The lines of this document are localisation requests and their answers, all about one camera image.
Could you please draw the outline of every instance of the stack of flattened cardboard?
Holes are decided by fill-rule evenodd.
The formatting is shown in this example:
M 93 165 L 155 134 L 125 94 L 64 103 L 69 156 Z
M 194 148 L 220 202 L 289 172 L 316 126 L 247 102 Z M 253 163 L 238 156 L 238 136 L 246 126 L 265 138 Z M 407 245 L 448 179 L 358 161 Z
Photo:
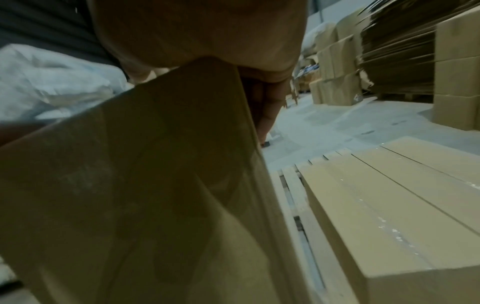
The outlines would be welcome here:
M 437 26 L 433 122 L 480 130 L 480 7 Z
M 375 1 L 362 31 L 361 65 L 376 93 L 434 93 L 435 30 L 479 0 Z
M 299 170 L 360 304 L 480 302 L 480 156 L 402 138 Z
M 313 94 L 315 104 L 351 106 L 356 102 L 356 96 L 362 94 L 360 78 L 356 75 L 354 32 L 357 17 L 358 12 L 354 12 L 341 20 L 338 30 L 332 28 L 328 39 L 324 37 L 326 32 L 317 36 L 322 81 L 312 84 L 317 87 L 314 90 L 319 91 L 319 94 Z
M 312 301 L 219 60 L 1 147 L 0 187 L 0 252 L 43 304 Z

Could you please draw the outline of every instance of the human hand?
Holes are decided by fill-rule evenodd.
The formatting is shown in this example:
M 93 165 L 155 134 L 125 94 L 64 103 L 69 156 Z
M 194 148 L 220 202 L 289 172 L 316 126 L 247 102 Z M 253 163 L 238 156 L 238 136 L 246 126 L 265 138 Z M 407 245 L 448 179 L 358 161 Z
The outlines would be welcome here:
M 306 0 L 89 0 L 95 31 L 127 74 L 201 57 L 238 66 L 258 138 L 265 141 L 300 56 Z

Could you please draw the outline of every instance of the gray floor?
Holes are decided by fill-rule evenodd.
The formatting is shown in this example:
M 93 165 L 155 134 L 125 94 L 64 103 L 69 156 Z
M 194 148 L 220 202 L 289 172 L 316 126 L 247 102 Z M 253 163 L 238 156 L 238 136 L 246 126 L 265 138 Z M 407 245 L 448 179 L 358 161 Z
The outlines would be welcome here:
M 270 171 L 349 148 L 367 149 L 402 136 L 413 136 L 480 155 L 480 132 L 460 131 L 430 122 L 432 104 L 377 101 L 354 107 L 314 105 L 310 95 L 281 111 L 263 149 Z M 0 296 L 0 304 L 38 304 L 25 289 Z

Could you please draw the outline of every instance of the stack of boxes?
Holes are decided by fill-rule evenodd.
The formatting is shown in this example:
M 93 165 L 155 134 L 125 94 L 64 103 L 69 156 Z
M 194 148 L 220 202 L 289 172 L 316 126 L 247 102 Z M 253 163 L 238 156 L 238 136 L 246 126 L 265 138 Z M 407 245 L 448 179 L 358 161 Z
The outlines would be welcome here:
M 358 12 L 337 25 L 329 24 L 315 38 L 321 80 L 310 83 L 313 103 L 351 106 L 362 94 L 360 78 L 356 75 L 357 51 L 354 42 Z
M 433 122 L 480 130 L 480 7 L 437 25 Z

